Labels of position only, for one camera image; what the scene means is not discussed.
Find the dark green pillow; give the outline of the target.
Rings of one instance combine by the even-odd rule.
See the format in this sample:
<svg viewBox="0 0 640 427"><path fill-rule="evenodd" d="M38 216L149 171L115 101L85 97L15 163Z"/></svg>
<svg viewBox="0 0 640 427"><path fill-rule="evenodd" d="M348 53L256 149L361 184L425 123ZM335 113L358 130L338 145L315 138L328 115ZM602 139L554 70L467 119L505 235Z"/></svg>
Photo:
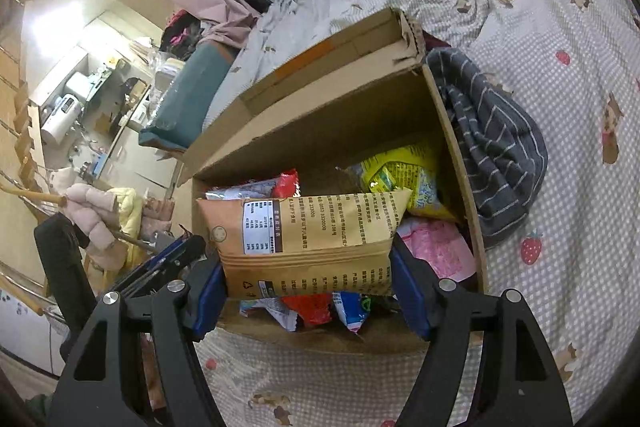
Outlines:
<svg viewBox="0 0 640 427"><path fill-rule="evenodd" d="M138 143L183 153L198 139L214 95L235 60L237 49L207 40L199 44L171 81Z"/></svg>

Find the light blue white snack bag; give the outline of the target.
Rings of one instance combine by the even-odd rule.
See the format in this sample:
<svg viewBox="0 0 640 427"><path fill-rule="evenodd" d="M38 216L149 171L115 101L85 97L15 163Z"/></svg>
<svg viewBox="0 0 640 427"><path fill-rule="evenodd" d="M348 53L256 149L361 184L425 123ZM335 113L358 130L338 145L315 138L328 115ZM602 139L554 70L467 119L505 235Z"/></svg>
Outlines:
<svg viewBox="0 0 640 427"><path fill-rule="evenodd" d="M357 334L369 317L371 298L351 291L335 291L332 294L332 298L340 321L349 332Z"/></svg>

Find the red cartoon snack bag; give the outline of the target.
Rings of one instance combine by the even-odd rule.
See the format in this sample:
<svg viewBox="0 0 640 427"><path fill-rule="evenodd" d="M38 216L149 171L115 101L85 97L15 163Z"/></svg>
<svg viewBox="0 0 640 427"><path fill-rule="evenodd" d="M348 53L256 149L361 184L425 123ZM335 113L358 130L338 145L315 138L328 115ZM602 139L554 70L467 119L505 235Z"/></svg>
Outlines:
<svg viewBox="0 0 640 427"><path fill-rule="evenodd" d="M306 326L321 326L332 321L332 294L282 297L282 303L295 311Z"/></svg>

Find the pink snack packet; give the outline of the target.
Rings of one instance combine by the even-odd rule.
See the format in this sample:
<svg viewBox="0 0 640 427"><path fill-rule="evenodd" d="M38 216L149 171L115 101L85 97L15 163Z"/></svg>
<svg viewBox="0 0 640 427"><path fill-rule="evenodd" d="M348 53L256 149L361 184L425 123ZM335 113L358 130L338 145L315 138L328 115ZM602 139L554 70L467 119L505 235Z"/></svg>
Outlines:
<svg viewBox="0 0 640 427"><path fill-rule="evenodd" d="M397 233L416 259L426 261L440 279L462 282L475 274L475 259L457 227L448 221L409 217Z"/></svg>

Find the red white popcorn snack bag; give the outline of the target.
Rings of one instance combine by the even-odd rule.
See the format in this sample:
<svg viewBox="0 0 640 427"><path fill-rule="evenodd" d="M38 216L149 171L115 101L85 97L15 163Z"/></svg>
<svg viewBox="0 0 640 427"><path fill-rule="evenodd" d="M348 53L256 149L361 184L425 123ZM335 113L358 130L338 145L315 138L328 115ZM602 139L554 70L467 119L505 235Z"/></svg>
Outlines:
<svg viewBox="0 0 640 427"><path fill-rule="evenodd" d="M270 317L273 317L282 329L287 332L295 332L297 329L298 314L290 309L280 298L262 298L254 300L242 300L240 302L240 313L247 317L250 312L263 309Z"/></svg>

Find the grey striped garment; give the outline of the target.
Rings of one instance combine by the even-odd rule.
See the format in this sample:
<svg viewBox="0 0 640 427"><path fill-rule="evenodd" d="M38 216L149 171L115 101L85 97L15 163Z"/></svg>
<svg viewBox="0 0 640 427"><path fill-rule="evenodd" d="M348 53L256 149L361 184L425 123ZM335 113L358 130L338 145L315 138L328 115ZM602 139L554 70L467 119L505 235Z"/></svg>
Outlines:
<svg viewBox="0 0 640 427"><path fill-rule="evenodd" d="M526 110L460 50L432 49L425 64L454 128L484 244L496 247L525 225L544 183L544 137Z"/></svg>

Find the pink plush jacket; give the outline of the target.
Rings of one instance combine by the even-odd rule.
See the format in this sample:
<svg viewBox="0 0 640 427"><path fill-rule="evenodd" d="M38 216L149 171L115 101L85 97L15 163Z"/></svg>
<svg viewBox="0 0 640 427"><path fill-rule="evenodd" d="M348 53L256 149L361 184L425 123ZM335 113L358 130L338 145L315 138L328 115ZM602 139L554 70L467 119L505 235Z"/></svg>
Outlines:
<svg viewBox="0 0 640 427"><path fill-rule="evenodd" d="M105 271L117 272L127 258L127 246L113 234L119 229L117 198L85 182L72 167L52 171L52 191L65 198L62 213L88 237L90 259Z"/></svg>

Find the brown paper snack bag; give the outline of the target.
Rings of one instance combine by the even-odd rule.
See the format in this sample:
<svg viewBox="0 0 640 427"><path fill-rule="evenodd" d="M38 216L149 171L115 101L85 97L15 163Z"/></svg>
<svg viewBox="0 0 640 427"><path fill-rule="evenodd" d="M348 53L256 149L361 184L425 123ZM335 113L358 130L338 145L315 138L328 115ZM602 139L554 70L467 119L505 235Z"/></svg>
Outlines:
<svg viewBox="0 0 640 427"><path fill-rule="evenodd" d="M411 192L199 199L228 296L392 293L390 250Z"/></svg>

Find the checkered strawberry bed quilt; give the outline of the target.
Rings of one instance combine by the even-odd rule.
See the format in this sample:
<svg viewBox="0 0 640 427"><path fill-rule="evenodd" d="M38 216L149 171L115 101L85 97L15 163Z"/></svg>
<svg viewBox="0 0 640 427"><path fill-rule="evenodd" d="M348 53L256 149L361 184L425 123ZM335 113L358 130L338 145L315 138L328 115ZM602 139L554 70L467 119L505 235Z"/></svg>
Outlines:
<svg viewBox="0 0 640 427"><path fill-rule="evenodd" d="M404 11L526 110L546 174L507 239L486 231L488 288L514 287L591 424L639 330L639 15L631 0L274 0L206 113L213 122L290 58L385 8Z"/></svg>

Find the white kitchen appliance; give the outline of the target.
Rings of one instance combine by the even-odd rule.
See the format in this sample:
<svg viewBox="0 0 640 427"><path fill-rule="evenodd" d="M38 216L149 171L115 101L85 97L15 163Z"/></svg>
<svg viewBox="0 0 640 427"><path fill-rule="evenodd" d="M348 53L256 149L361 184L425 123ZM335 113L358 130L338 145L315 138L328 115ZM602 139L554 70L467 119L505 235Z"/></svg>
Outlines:
<svg viewBox="0 0 640 427"><path fill-rule="evenodd" d="M75 95L70 93L64 95L41 128L43 142L47 145L59 146L81 111L82 105Z"/></svg>

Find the brown cardboard box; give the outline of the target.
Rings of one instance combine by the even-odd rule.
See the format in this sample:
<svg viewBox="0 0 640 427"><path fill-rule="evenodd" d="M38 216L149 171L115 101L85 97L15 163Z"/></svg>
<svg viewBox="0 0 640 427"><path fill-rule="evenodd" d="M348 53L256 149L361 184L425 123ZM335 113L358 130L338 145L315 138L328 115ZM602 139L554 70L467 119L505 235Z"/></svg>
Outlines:
<svg viewBox="0 0 640 427"><path fill-rule="evenodd" d="M352 191L348 166L423 138L442 138L438 160L485 287L480 219L454 129L425 62L421 27L377 12L312 46L236 98L183 154L194 193L296 169L304 195Z"/></svg>

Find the silver red snack bar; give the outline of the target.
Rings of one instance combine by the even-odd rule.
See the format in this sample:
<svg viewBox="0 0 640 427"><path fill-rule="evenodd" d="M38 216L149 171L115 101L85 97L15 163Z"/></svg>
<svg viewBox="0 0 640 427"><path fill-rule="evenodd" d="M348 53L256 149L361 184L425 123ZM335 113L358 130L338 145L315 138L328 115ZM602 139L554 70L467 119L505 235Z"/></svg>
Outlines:
<svg viewBox="0 0 640 427"><path fill-rule="evenodd" d="M298 173L283 171L275 178L254 180L229 187L213 187L205 192L207 200L287 198L299 195Z"/></svg>

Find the yellow snack bag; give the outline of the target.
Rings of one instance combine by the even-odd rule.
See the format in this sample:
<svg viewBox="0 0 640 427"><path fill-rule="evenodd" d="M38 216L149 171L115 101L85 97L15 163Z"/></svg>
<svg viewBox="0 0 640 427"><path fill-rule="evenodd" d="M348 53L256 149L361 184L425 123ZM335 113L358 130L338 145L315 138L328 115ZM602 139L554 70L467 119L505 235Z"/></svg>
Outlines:
<svg viewBox="0 0 640 427"><path fill-rule="evenodd" d="M458 222L439 180L440 153L442 141L424 139L373 155L344 173L363 192L410 190L407 211L414 217Z"/></svg>

